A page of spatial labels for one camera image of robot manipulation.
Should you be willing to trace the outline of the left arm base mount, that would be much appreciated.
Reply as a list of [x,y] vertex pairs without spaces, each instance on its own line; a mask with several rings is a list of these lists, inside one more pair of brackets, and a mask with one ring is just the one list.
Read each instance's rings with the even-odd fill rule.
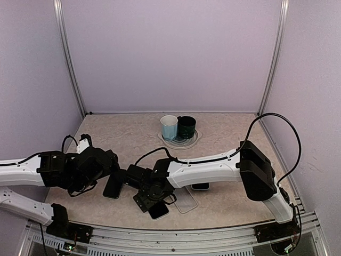
[[46,233],[59,238],[72,240],[88,244],[92,236],[93,228],[91,226],[71,223],[66,228],[57,228],[48,226]]

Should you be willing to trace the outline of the black phone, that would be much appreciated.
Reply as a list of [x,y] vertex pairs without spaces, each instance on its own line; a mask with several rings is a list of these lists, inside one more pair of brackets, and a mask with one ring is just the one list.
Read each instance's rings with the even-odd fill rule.
[[107,198],[118,199],[124,184],[124,180],[125,174],[122,170],[110,174],[102,195]]
[[169,213],[169,210],[164,202],[158,202],[148,210],[151,218],[157,220]]

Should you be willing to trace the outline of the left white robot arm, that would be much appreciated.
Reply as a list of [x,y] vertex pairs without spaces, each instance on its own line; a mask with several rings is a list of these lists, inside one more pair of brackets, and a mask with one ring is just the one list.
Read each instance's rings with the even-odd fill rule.
[[63,206],[35,201],[15,193],[11,187],[58,187],[75,197],[93,189],[97,180],[117,170],[117,155],[94,147],[67,154],[45,151],[13,163],[1,162],[1,208],[46,227],[53,225],[61,236],[69,237],[75,226]]

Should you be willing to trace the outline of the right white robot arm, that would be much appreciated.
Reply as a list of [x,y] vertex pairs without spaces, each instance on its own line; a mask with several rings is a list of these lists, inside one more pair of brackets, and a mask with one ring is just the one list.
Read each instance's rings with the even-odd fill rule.
[[130,165],[137,172],[134,199],[143,212],[173,195],[175,189],[213,182],[241,182],[251,201],[262,202],[276,222],[272,231],[283,237],[292,230],[294,207],[279,186],[270,160],[251,142],[242,141],[236,149],[218,155],[193,159],[168,156],[153,169]]

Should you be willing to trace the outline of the clear phone case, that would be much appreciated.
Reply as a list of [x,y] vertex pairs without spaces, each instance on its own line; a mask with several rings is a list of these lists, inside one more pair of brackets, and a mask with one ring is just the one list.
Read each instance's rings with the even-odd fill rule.
[[181,214],[186,214],[198,206],[198,202],[192,196],[187,187],[175,189],[174,195],[177,198],[175,206]]

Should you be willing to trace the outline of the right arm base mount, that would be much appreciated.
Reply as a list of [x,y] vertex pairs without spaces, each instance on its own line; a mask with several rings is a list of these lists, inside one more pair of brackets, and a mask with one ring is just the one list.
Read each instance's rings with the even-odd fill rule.
[[300,223],[296,219],[283,224],[271,222],[255,226],[254,231],[258,243],[269,242],[299,234]]

